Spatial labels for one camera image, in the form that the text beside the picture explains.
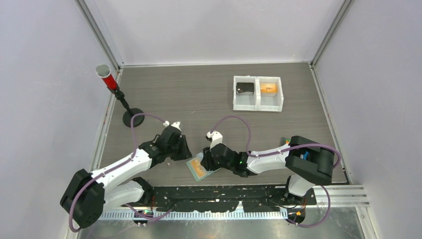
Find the orange credit card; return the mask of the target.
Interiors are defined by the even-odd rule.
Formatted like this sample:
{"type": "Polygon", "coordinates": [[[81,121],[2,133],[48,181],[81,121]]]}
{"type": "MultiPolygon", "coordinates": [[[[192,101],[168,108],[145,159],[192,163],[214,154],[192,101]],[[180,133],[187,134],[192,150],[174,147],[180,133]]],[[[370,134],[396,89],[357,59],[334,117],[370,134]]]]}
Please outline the orange credit card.
{"type": "Polygon", "coordinates": [[[278,86],[276,83],[260,83],[260,92],[262,94],[277,94],[278,86]]]}
{"type": "Polygon", "coordinates": [[[194,171],[194,173],[198,177],[203,177],[206,175],[207,171],[201,165],[201,159],[196,157],[190,161],[190,165],[194,171]]]}

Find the green card holder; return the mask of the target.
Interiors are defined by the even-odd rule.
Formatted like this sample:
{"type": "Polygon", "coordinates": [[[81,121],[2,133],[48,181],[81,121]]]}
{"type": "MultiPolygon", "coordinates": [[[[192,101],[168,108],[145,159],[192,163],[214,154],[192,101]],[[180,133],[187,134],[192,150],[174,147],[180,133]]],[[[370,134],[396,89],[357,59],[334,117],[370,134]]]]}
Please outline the green card holder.
{"type": "Polygon", "coordinates": [[[186,162],[186,165],[196,182],[199,182],[218,171],[218,169],[214,171],[207,171],[201,165],[203,158],[204,154],[201,152],[186,162]]]}

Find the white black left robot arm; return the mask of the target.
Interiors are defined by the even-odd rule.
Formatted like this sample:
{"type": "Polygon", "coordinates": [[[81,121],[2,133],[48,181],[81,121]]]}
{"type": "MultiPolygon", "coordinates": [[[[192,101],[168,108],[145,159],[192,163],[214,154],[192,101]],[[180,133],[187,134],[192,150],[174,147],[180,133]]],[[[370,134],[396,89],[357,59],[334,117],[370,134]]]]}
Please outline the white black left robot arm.
{"type": "Polygon", "coordinates": [[[135,152],[104,168],[88,172],[77,171],[61,200],[61,207],[85,229],[98,220],[103,212],[129,203],[150,206],[153,187],[136,175],[163,163],[192,157],[180,122],[165,123],[165,128],[153,141],[139,145],[135,152]]]}

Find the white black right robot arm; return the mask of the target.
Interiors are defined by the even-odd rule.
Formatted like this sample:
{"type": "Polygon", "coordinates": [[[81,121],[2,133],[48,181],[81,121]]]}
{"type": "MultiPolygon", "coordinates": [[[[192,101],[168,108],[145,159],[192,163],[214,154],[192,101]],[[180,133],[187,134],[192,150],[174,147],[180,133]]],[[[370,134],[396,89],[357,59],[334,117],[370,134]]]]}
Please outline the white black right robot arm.
{"type": "Polygon", "coordinates": [[[331,184],[333,170],[340,161],[335,148],[297,135],[288,143],[265,151],[236,152],[222,143],[220,135],[210,140],[201,160],[206,171],[224,168],[247,178],[270,170],[289,169],[293,175],[287,179],[284,198],[293,205],[313,186],[331,184]]]}

